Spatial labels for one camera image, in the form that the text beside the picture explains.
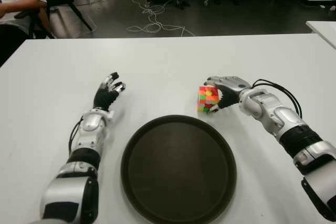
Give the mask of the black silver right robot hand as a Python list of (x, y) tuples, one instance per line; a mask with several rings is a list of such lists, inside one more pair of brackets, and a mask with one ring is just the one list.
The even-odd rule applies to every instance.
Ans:
[(204, 82), (205, 86), (217, 88), (222, 96), (219, 102), (209, 109), (209, 113), (216, 113), (218, 110), (229, 107), (239, 102), (239, 95), (251, 85), (239, 77), (209, 77)]

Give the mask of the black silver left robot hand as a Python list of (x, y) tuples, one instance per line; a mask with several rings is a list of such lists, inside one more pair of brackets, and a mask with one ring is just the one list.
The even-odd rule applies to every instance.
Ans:
[(117, 99), (126, 84), (123, 82), (113, 83), (119, 78), (117, 72), (113, 72), (103, 79), (100, 83), (93, 100), (93, 108), (109, 110), (110, 105)]

